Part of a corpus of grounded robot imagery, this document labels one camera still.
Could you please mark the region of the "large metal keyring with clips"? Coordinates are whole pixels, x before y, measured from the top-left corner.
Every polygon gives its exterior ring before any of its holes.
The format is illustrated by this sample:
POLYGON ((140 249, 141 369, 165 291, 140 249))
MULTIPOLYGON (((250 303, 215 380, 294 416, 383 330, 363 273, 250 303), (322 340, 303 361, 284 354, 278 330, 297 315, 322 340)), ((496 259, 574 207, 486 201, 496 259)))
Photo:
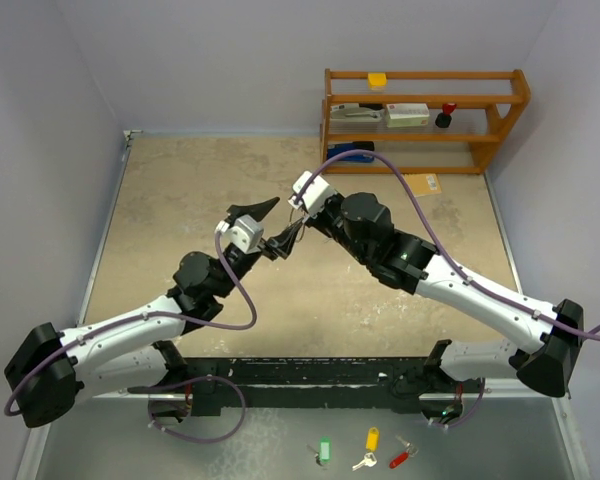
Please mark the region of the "large metal keyring with clips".
POLYGON ((294 242, 299 243, 303 240, 306 231, 306 214, 302 210, 290 209, 288 225, 292 227, 295 234, 294 242))

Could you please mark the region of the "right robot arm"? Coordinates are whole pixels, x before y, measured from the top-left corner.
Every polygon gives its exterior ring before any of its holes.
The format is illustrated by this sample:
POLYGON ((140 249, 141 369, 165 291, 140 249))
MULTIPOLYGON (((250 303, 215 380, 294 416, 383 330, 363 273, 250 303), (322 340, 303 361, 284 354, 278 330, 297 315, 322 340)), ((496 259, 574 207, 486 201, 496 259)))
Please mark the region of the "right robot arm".
POLYGON ((487 343, 437 342, 424 369, 432 389, 516 378, 549 397, 566 394, 583 344, 581 305, 569 299, 553 305, 452 267, 440 248, 396 229, 390 210, 372 193, 343 196, 326 187, 302 201, 308 226, 336 241, 381 284, 450 306, 502 335, 487 343))

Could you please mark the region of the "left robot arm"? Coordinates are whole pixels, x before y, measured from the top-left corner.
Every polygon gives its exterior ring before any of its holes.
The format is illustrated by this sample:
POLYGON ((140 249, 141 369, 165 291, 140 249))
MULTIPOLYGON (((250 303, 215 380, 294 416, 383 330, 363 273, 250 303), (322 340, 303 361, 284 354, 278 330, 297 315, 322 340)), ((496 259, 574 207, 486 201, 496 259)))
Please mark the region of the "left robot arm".
POLYGON ((4 407, 29 428, 47 425, 75 405, 126 387, 174 392, 186 378, 186 364, 173 341, 196 329, 219 328, 221 299, 238 291, 250 319, 234 331, 255 326, 255 303, 242 284, 261 259, 287 258, 302 222, 265 237, 263 219, 278 203, 272 198, 232 205, 214 232, 214 254, 185 254, 164 294, 127 313, 96 324, 58 330, 50 322, 34 327, 4 369, 11 389, 4 407))

